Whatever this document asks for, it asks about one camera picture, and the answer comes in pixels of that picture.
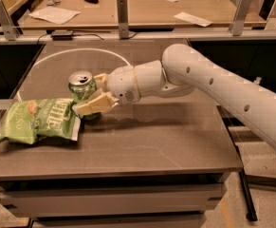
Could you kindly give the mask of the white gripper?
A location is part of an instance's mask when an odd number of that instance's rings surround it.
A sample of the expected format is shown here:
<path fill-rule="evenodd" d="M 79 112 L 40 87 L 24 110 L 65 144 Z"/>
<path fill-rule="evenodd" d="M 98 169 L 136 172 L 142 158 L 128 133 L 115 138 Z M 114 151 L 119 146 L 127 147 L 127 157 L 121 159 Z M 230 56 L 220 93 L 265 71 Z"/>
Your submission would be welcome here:
<path fill-rule="evenodd" d="M 94 80 L 97 88 L 110 92 L 98 92 L 87 100 L 74 104 L 72 109 L 77 115 L 102 113 L 113 108 L 118 102 L 128 105 L 140 100 L 133 66 L 118 67 L 109 75 L 98 74 Z"/>

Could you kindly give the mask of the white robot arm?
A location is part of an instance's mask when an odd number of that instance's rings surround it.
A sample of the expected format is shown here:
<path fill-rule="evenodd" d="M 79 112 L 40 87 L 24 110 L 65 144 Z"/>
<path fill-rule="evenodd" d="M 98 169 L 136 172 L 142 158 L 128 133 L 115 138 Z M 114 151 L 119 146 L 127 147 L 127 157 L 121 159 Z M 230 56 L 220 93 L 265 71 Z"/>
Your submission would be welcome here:
<path fill-rule="evenodd" d="M 95 80 L 98 90 L 75 104 L 75 113 L 99 113 L 147 96 L 179 97 L 198 88 L 276 151 L 276 93 L 216 65 L 187 45 L 171 45 L 160 60 L 118 67 Z"/>

